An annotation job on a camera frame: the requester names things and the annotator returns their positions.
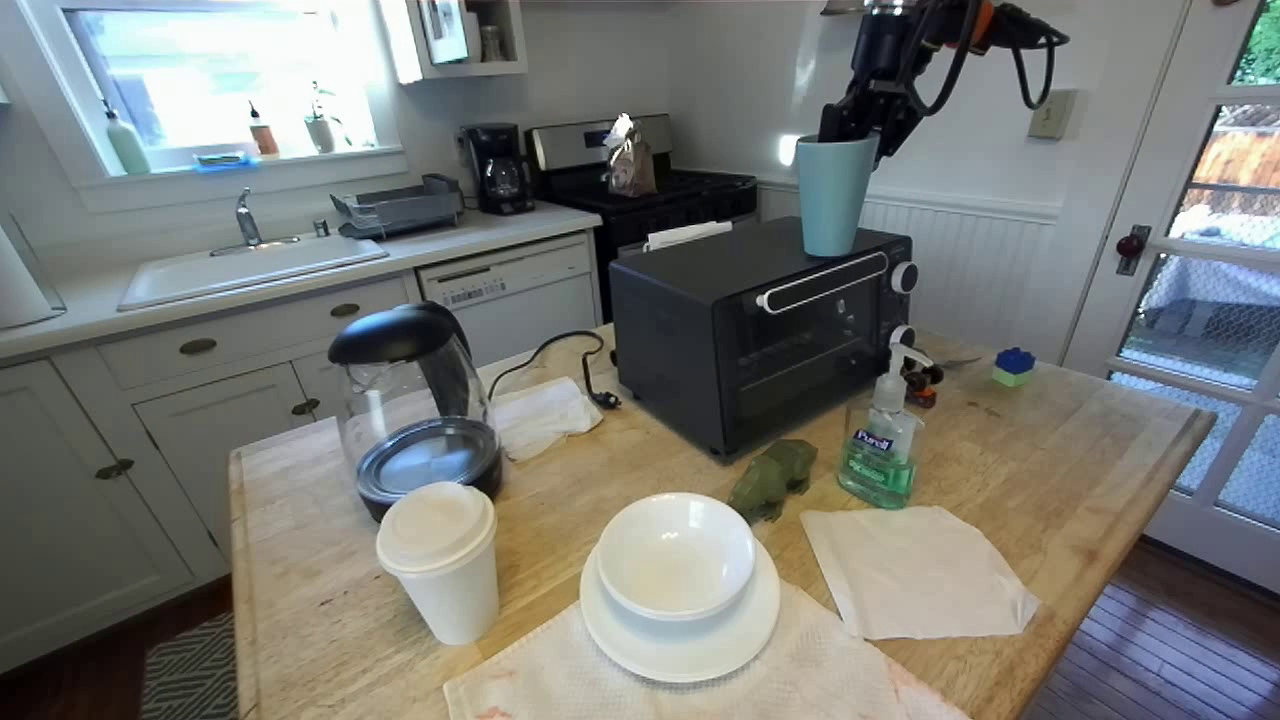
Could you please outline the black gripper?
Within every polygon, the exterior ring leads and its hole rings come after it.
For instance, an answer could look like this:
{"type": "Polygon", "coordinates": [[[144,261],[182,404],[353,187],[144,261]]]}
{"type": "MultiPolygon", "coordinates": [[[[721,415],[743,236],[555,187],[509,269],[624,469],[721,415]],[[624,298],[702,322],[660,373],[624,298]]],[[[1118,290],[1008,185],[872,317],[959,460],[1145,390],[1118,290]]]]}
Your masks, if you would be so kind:
{"type": "Polygon", "coordinates": [[[872,139],[878,157],[891,157],[925,121],[915,78],[915,59],[895,59],[883,68],[861,64],[849,82],[849,92],[820,111],[820,135],[872,139]]]}

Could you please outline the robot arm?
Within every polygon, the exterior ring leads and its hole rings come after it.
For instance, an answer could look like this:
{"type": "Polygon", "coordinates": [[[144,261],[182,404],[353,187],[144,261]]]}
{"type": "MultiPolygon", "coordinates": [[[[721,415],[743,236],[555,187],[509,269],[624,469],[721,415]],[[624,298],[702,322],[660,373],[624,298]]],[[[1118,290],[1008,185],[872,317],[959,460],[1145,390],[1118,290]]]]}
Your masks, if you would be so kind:
{"type": "Polygon", "coordinates": [[[851,0],[851,11],[851,82],[820,111],[820,139],[872,139],[878,157],[934,118],[964,64],[989,49],[1012,53],[1020,106],[1041,109],[1067,44],[1047,21],[1000,0],[851,0]]]}

